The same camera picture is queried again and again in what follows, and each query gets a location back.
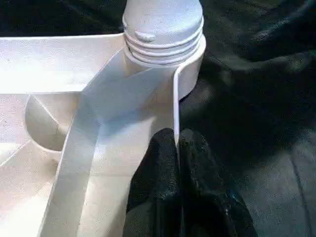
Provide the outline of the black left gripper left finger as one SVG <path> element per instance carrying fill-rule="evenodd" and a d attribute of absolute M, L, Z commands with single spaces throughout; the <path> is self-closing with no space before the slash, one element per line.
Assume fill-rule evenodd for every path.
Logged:
<path fill-rule="evenodd" d="M 182 219 L 180 175 L 174 133 L 155 133 L 135 171 L 128 194 L 125 237 L 178 237 Z"/>

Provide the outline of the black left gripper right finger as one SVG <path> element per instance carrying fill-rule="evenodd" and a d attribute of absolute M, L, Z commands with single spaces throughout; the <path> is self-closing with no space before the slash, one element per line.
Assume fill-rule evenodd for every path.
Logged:
<path fill-rule="evenodd" d="M 185 129 L 179 137 L 179 151 L 186 235 L 257 236 L 244 200 L 206 139 Z"/>

